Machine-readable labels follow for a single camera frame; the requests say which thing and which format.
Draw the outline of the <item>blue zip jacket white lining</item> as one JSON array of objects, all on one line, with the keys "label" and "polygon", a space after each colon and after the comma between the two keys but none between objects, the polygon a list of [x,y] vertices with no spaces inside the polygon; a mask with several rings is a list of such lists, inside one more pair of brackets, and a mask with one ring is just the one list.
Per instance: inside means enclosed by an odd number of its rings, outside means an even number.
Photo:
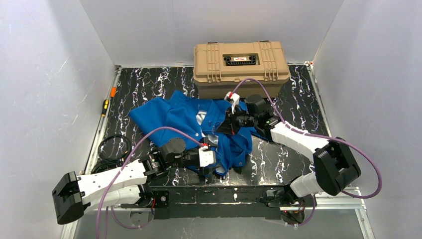
[{"label": "blue zip jacket white lining", "polygon": [[231,103],[223,100],[189,98],[175,91],[170,99],[154,98],[131,110],[129,117],[144,133],[151,133],[149,139],[156,146],[179,137],[187,149],[198,147],[197,141],[208,139],[218,145],[212,148],[215,160],[207,167],[219,175],[227,174],[232,167],[245,165],[246,157],[252,152],[252,136],[258,136],[253,127],[243,127],[235,135],[217,132],[224,121]]}]

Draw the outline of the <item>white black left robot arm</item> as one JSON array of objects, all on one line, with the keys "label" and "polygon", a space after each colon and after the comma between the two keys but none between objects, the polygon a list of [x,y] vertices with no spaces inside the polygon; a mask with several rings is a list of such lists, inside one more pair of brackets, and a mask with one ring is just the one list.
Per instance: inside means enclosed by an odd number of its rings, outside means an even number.
[{"label": "white black left robot arm", "polygon": [[69,224],[98,208],[129,205],[131,208],[167,206],[168,194],[153,192],[149,184],[169,174],[170,168],[197,167],[200,174],[216,163],[218,145],[203,138],[201,146],[187,148],[173,138],[147,155],[108,171],[89,175],[66,173],[52,191],[57,223]]}]

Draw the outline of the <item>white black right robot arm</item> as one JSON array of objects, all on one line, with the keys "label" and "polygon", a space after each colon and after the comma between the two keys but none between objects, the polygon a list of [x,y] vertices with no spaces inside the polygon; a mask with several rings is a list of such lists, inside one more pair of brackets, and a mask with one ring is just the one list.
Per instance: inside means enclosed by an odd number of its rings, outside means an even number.
[{"label": "white black right robot arm", "polygon": [[273,115],[260,95],[245,99],[246,110],[239,106],[239,95],[228,92],[225,100],[231,103],[225,111],[223,123],[217,132],[236,135],[250,128],[259,137],[287,146],[305,156],[314,165],[314,171],[295,178],[284,186],[281,197],[286,200],[299,199],[310,194],[326,192],[336,196],[361,175],[350,148],[337,139],[311,137]]}]

